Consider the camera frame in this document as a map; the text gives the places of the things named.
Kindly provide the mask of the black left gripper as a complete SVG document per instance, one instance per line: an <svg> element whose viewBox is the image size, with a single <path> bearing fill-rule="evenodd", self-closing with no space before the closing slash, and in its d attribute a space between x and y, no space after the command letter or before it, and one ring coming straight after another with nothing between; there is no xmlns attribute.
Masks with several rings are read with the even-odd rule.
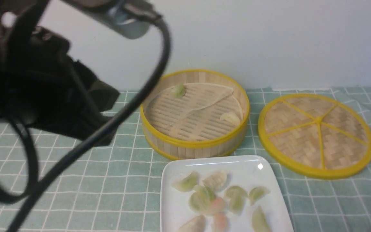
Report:
<svg viewBox="0 0 371 232"><path fill-rule="evenodd" d="M0 123L85 140L120 92L68 55L65 37L38 25L48 0L0 0Z"/></svg>

